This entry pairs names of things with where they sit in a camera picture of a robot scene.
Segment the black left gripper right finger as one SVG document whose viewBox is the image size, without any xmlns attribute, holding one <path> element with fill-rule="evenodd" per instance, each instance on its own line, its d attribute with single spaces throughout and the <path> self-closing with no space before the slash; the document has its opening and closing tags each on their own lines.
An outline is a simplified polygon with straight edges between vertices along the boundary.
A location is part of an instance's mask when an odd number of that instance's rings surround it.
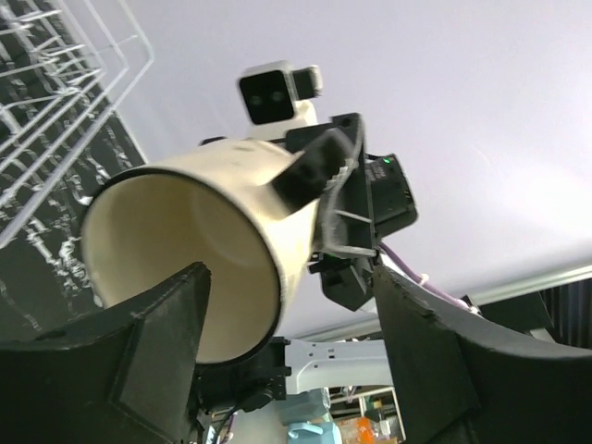
<svg viewBox="0 0 592 444">
<path fill-rule="evenodd" d="M 373 284 L 406 442 L 590 442 L 589 350 L 492 323 L 384 266 Z"/>
</svg>

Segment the cream ribbed cup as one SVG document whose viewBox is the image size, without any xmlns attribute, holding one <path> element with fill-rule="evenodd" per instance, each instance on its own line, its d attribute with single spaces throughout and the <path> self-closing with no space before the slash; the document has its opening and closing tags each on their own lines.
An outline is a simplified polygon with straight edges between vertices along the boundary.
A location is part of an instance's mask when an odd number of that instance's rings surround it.
<svg viewBox="0 0 592 444">
<path fill-rule="evenodd" d="M 243 361 L 273 337 L 312 253 L 317 205 L 291 212 L 273 179 L 295 155 L 225 139 L 111 178 L 80 227 L 83 262 L 105 307 L 187 265 L 211 273 L 199 364 Z"/>
</svg>

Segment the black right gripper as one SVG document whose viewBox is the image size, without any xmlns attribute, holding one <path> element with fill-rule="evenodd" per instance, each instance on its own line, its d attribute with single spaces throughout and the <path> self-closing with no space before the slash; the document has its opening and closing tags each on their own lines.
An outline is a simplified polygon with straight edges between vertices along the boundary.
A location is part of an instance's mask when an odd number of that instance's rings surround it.
<svg viewBox="0 0 592 444">
<path fill-rule="evenodd" d="M 291 214 L 316 204 L 308 265 L 324 295 L 352 312 L 374 298 L 373 273 L 387 251 L 383 239 L 418 218 L 397 157 L 365 162 L 365 126 L 358 113 L 287 131 L 294 160 L 271 185 Z"/>
</svg>

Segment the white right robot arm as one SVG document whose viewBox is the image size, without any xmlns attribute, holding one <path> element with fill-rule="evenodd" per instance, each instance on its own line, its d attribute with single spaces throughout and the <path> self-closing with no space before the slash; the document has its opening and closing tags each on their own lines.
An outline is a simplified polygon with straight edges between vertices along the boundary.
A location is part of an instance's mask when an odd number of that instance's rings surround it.
<svg viewBox="0 0 592 444">
<path fill-rule="evenodd" d="M 397 157 L 376 156 L 365 150 L 360 114 L 337 115 L 327 123 L 292 125 L 285 121 L 279 133 L 269 139 L 295 154 L 317 138 L 331 134 L 341 137 L 354 164 L 321 205 L 323 214 L 317 233 L 324 244 L 314 248 L 308 270 L 319 277 L 323 294 L 338 306 L 353 312 L 373 308 L 374 326 L 388 325 L 388 306 L 377 299 L 380 270 L 394 278 L 397 288 L 475 315 L 491 304 L 591 277 L 591 262 L 585 260 L 581 265 L 543 269 L 531 277 L 462 297 L 440 290 L 428 275 L 413 271 L 384 242 L 389 234 L 415 222 L 418 213 Z M 399 344 L 400 339 L 388 337 L 369 341 L 285 339 L 281 342 L 284 393 L 292 396 L 337 387 L 390 387 L 393 381 L 388 348 Z"/>
</svg>

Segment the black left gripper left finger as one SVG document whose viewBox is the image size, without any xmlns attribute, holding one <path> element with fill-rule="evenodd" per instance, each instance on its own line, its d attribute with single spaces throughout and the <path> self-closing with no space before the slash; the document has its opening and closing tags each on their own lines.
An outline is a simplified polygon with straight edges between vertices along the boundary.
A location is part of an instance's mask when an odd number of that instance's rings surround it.
<svg viewBox="0 0 592 444">
<path fill-rule="evenodd" d="M 1 345 L 5 443 L 188 443 L 211 274 L 195 263 L 102 312 Z"/>
</svg>

